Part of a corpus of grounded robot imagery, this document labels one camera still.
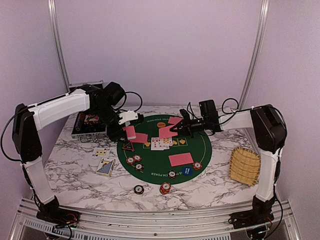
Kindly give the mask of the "triangular all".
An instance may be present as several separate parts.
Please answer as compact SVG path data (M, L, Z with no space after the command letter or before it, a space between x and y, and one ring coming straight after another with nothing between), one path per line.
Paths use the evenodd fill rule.
M132 142L130 142L130 141L129 142L125 142L123 147L122 147L122 150L134 152L135 151L134 144Z

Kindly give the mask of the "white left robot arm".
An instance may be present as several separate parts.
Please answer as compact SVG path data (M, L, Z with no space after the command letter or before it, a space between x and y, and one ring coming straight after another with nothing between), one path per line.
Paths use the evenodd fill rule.
M125 137L124 125L113 107L126 95L115 82L105 88L83 85L58 97L26 106L19 104L15 109L12 140L22 161L27 182L39 199L39 217L58 223L76 212L63 210L54 195L45 175L42 161L42 144L38 132L47 125L78 112L89 111L97 115L106 125L107 136L113 142Z

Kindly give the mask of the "blue small blind button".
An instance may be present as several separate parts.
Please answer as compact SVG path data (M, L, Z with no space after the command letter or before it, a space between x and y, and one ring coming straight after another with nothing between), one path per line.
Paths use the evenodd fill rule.
M184 176L191 176L193 174L193 169L191 167L183 167L181 172Z

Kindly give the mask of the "red chips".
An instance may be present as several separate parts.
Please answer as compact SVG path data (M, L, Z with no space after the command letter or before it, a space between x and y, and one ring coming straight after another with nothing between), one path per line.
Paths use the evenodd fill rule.
M193 167L194 170L199 171L199 170L202 169L203 165L200 162L194 162L192 164L192 167Z
M142 157L140 155L134 155L126 158L126 163L128 165L133 165L135 163L138 163L142 160Z

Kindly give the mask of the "black hundred chip stack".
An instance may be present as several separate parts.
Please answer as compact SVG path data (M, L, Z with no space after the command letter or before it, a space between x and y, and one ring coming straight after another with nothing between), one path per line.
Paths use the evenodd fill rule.
M133 191L135 194L137 195L141 195L144 193L144 187L142 185L136 185L134 188L133 188Z

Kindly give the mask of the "red playing card deck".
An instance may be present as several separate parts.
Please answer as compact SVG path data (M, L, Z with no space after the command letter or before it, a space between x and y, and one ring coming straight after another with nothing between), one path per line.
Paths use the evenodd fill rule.
M128 140L133 140L137 137L135 127L133 125L125 126L122 129L126 133L126 137Z

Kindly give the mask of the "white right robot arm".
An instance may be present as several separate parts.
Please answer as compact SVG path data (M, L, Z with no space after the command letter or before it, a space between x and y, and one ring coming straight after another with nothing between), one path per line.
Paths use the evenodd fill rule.
M280 175L281 154L288 135L281 112L271 104L234 110L219 115L215 102L199 102L201 118L191 119L191 111L180 109L182 120L169 128L171 133L193 136L196 132L212 133L235 129L253 129L260 151L258 188L252 200L252 209L230 214L229 223L235 229L263 224L274 219L272 206L277 201L276 183Z

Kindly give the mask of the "orange big blind button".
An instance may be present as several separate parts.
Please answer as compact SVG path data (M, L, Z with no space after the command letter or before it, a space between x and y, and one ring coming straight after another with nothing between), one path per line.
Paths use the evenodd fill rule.
M166 123L165 122L158 122L157 123L157 127L158 128L164 128L164 127L166 127Z

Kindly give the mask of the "red five chip stack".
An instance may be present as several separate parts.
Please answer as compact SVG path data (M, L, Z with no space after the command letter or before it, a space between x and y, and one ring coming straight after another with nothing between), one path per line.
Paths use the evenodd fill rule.
M160 193L163 195L168 194L170 190L171 190L171 184L168 182L162 183L159 189Z

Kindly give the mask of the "dealt card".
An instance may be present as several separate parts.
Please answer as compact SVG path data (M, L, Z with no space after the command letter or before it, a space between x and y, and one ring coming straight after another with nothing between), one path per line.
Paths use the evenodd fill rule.
M183 118L178 117L178 116L170 116L169 120L168 120L168 124L170 125L176 125L178 124L180 121L182 121Z
M194 163L193 157L190 152L169 155L168 158L169 158L170 165L172 167L183 166L183 165Z
M132 143L144 144L148 142L148 134L146 133L136 133L135 136L135 138L130 140Z

